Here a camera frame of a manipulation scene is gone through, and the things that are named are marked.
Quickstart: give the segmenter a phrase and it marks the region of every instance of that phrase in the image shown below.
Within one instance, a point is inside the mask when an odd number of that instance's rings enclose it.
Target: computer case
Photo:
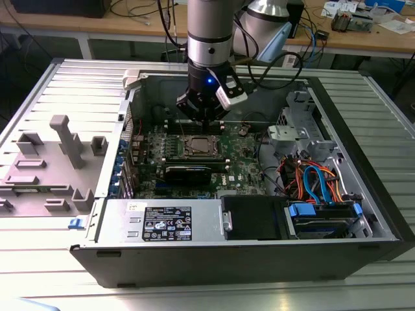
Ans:
[[[10,0],[17,13],[102,18],[111,0]]]

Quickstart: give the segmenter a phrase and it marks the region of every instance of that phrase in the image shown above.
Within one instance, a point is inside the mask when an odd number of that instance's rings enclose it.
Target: workbench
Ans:
[[[51,115],[67,114],[81,141],[104,135],[111,144],[125,97],[126,69],[185,65],[64,60],[52,63],[0,135],[0,178],[19,152],[23,131],[56,139]],[[253,67],[254,74],[263,69]],[[238,73],[246,73],[244,67]],[[270,74],[294,76],[296,69]],[[356,71],[304,69],[319,78],[406,221],[415,230],[415,128],[374,80]],[[415,307],[415,251],[376,262],[343,281],[107,289],[73,258],[68,246],[85,231],[68,230],[70,217],[0,218],[3,295],[28,297],[72,310],[398,310]]]
[[[129,0],[129,7],[151,4],[150,0]],[[330,18],[320,16],[323,0],[305,0],[312,21],[318,28],[330,33],[324,52],[328,54],[350,54],[361,56],[378,56],[393,58],[410,58],[415,51],[415,33],[399,35],[386,30],[379,25],[374,25],[371,33],[365,32],[333,32]],[[74,38],[78,40],[82,57],[92,59],[93,51],[90,40],[121,40],[121,41],[147,41],[164,42],[165,33],[158,13],[153,13],[148,20],[149,26],[138,23],[127,17],[119,17],[107,12],[102,19],[93,19],[75,16],[45,16],[36,14],[18,14],[9,4],[11,13],[16,19],[35,36],[51,36]],[[157,6],[136,10],[137,14],[151,12]],[[114,7],[120,14],[126,14],[125,5],[120,3]],[[415,15],[415,9],[405,7],[402,14]],[[176,7],[178,41],[184,43],[187,40],[187,5]],[[5,34],[25,34],[10,17],[8,12],[0,5],[0,29]],[[304,51],[310,39],[303,28],[300,27],[294,39],[288,39],[284,49],[292,52]]]

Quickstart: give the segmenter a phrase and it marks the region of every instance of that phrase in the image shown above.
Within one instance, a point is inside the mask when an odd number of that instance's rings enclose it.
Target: yellow wire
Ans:
[[[342,196],[340,195],[340,191],[338,190],[338,180],[336,180],[336,190],[337,190],[337,195],[338,195],[338,198],[340,199],[340,202],[344,202],[342,199]]]

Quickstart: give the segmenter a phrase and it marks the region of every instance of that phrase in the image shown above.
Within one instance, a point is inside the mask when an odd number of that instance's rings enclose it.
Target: power supply label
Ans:
[[[191,241],[191,207],[146,207],[143,228],[145,242]]]

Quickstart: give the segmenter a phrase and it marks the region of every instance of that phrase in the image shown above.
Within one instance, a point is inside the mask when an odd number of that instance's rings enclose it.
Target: motherboard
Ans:
[[[225,125],[217,135],[169,133],[155,126],[137,138],[136,198],[214,199],[226,194],[265,194],[255,133]]]

